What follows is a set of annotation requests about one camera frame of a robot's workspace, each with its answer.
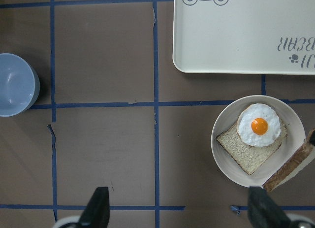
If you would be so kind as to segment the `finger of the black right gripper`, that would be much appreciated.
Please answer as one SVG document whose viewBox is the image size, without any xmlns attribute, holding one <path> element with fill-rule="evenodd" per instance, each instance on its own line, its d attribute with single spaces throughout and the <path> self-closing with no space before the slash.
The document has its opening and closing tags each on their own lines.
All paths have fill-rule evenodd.
<svg viewBox="0 0 315 228">
<path fill-rule="evenodd" d="M 315 146 L 315 129 L 312 129 L 309 132 L 309 143 L 313 146 Z"/>
</svg>

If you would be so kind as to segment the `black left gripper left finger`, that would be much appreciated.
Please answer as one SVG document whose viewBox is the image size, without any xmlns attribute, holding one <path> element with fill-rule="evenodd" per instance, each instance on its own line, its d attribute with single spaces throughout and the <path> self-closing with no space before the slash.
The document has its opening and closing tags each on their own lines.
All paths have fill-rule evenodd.
<svg viewBox="0 0 315 228">
<path fill-rule="evenodd" d="M 108 187 L 97 187 L 78 220 L 80 228 L 106 228 L 110 219 Z"/>
</svg>

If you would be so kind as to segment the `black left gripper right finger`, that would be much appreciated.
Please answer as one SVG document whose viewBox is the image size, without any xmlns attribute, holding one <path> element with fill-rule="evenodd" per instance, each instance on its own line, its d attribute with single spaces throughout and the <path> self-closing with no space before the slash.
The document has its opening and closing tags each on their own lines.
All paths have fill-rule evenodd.
<svg viewBox="0 0 315 228">
<path fill-rule="evenodd" d="M 288 228 L 291 223 L 261 187 L 249 187 L 248 219 L 253 228 Z"/>
</svg>

